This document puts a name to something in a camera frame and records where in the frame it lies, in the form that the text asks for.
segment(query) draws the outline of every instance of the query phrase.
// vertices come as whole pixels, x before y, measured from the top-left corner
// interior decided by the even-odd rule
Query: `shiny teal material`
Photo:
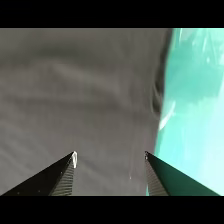
[[[224,195],[224,29],[174,29],[155,155]]]

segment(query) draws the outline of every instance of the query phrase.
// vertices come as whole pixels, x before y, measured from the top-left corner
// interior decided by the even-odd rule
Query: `turquoise plastic sheet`
[[[174,29],[155,155],[224,195],[224,29]]]

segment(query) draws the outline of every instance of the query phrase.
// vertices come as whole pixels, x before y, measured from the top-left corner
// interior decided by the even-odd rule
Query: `gray cloth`
[[[74,195],[145,195],[167,29],[0,29],[0,193],[78,153]]]

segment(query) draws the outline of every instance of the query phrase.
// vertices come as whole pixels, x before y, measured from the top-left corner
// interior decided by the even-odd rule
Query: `dark gray surface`
[[[167,29],[0,29],[0,193],[78,153],[74,195],[144,195]]]

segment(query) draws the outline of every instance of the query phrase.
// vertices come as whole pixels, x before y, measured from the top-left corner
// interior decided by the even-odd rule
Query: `gray fabric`
[[[0,29],[0,193],[78,153],[74,195],[145,195],[167,29]]]

